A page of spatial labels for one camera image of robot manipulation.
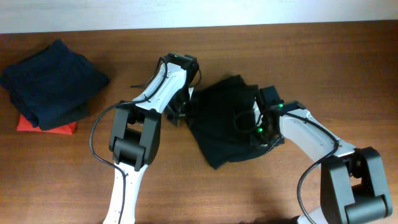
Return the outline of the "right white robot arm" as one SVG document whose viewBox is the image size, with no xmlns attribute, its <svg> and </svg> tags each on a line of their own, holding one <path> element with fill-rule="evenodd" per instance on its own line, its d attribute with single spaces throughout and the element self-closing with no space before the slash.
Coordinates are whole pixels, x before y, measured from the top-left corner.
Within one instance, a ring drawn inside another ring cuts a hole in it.
<svg viewBox="0 0 398 224">
<path fill-rule="evenodd" d="M 360 149 L 330 132 L 298 101 L 265 106 L 255 103 L 256 133 L 268 149 L 285 139 L 313 164 L 302 174 L 296 194 L 302 215 L 291 223 L 369 223 L 392 215 L 392 200 L 380 154 Z M 304 179 L 321 170 L 320 206 L 308 212 L 302 202 Z"/>
</svg>

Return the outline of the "black shorts garment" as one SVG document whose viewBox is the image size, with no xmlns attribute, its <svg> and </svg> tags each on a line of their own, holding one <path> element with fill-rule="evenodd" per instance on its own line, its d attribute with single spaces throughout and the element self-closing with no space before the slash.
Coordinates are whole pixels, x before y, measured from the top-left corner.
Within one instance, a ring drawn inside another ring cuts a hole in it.
<svg viewBox="0 0 398 224">
<path fill-rule="evenodd" d="M 213 169 L 264 155 L 250 146 L 250 135 L 259 124 L 253 108 L 258 91 L 257 85 L 235 75 L 193 92 L 187 124 Z"/>
</svg>

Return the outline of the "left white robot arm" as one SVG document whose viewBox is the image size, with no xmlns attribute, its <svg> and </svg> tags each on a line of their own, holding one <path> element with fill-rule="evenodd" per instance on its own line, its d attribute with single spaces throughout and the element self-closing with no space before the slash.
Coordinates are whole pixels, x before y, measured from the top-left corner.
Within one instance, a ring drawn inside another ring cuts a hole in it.
<svg viewBox="0 0 398 224">
<path fill-rule="evenodd" d="M 151 82 L 139 96 L 114 107 L 109 150 L 115 175 L 105 223 L 136 221 L 141 182 L 159 149 L 162 113 L 173 120 L 182 115 L 198 71 L 195 57 L 169 53 L 159 59 Z"/>
</svg>

